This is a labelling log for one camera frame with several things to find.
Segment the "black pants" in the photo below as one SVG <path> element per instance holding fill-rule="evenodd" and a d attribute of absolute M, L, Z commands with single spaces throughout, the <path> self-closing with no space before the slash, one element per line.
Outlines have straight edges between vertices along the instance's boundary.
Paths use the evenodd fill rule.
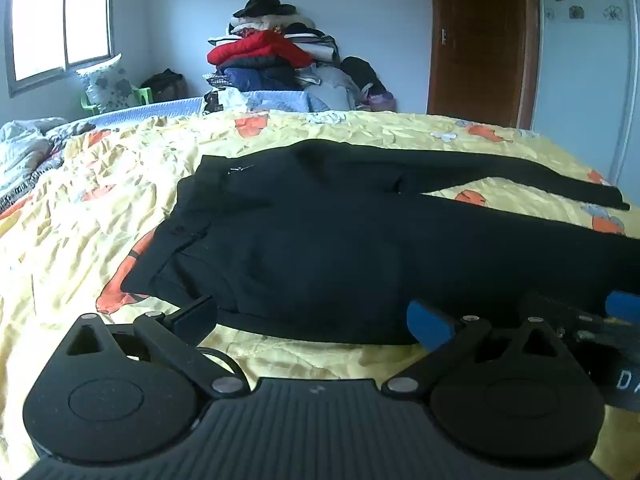
<path fill-rule="evenodd" d="M 511 326 L 530 291 L 594 314 L 612 290 L 640 292 L 640 240 L 421 195 L 486 176 L 628 208 L 615 188 L 497 155 L 306 140 L 205 156 L 122 290 L 210 294 L 226 326 L 361 344 L 413 342 L 412 299 Z"/>

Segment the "black cable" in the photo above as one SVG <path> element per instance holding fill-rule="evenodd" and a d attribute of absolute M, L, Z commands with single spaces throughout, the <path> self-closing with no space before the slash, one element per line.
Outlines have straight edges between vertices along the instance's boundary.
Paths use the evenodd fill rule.
<path fill-rule="evenodd" d="M 224 352 L 220 350 L 216 350 L 215 348 L 209 348 L 208 346 L 196 346 L 196 350 L 201 354 L 210 355 L 217 359 L 220 359 L 225 365 L 231 368 L 231 371 L 234 375 L 238 376 L 238 378 L 247 386 L 249 385 L 249 381 L 246 378 L 246 375 L 242 371 L 242 368 L 238 363 L 236 363 L 231 357 L 226 355 Z"/>

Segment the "window pane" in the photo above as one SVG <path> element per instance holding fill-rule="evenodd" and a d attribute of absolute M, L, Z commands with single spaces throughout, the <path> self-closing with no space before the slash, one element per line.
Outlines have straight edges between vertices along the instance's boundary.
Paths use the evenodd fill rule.
<path fill-rule="evenodd" d="M 66 54 L 70 64 L 107 56 L 107 0 L 66 0 Z"/>
<path fill-rule="evenodd" d="M 12 0 L 15 79 L 65 65 L 62 0 Z"/>

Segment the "wooden door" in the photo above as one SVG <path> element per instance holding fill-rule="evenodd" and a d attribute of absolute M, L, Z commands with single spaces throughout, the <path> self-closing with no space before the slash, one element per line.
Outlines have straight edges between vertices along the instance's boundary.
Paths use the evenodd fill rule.
<path fill-rule="evenodd" d="M 428 113 L 529 128 L 540 0 L 433 0 Z"/>

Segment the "chair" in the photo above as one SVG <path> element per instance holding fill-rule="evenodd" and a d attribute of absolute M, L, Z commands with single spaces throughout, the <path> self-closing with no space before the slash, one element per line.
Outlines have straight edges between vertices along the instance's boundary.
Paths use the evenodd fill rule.
<path fill-rule="evenodd" d="M 133 87 L 133 93 L 136 95 L 136 98 L 142 105 L 150 105 L 150 104 L 153 104 L 154 102 L 153 94 L 151 93 L 151 88 Z M 89 99 L 87 98 L 86 94 L 82 94 L 82 97 L 80 98 L 80 104 L 84 110 L 91 112 L 91 115 L 100 115 L 100 112 L 98 111 L 98 105 L 92 105 L 89 102 Z"/>

